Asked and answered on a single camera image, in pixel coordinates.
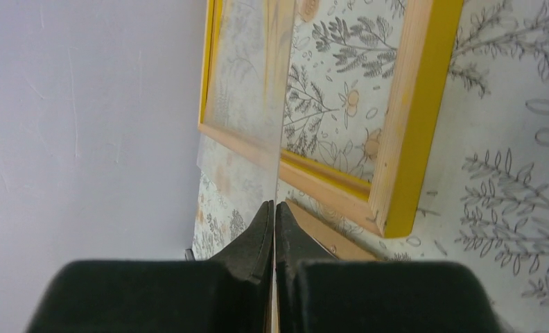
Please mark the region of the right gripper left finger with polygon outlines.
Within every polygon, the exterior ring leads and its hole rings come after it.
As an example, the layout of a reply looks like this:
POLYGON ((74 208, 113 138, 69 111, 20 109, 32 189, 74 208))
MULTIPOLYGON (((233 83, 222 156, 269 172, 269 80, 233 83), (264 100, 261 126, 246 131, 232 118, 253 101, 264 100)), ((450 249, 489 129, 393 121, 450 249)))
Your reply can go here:
POLYGON ((62 267, 29 332, 261 332, 272 274, 272 201, 198 261, 78 260, 62 267))

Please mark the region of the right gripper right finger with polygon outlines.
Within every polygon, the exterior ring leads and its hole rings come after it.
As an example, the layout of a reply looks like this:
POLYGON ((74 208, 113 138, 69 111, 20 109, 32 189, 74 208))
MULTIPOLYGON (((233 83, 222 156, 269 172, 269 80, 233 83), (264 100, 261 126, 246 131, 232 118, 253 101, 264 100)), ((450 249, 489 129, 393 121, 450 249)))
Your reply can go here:
POLYGON ((282 332, 499 332, 473 272, 445 261, 336 259, 298 224, 274 216, 282 332))

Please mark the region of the clear acrylic sheet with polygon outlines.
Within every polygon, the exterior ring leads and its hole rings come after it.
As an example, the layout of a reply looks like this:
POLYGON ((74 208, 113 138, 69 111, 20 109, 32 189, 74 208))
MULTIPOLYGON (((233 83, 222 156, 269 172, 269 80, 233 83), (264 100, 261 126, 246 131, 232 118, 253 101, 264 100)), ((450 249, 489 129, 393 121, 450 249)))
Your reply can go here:
POLYGON ((294 1, 209 1, 198 167, 250 221, 277 192, 294 1))

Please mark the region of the yellow wooden picture frame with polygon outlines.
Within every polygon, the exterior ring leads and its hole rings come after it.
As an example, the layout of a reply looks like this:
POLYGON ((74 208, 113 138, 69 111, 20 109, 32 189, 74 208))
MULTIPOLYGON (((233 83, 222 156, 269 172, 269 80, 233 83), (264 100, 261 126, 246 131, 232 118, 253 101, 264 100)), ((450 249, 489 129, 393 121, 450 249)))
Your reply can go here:
POLYGON ((271 139, 247 137, 211 122, 220 32, 232 16, 221 1, 207 4, 199 131, 234 157, 257 166, 262 178, 282 179, 380 237, 405 237, 414 224, 462 7, 461 1, 414 1, 406 8, 369 185, 282 150, 271 139))

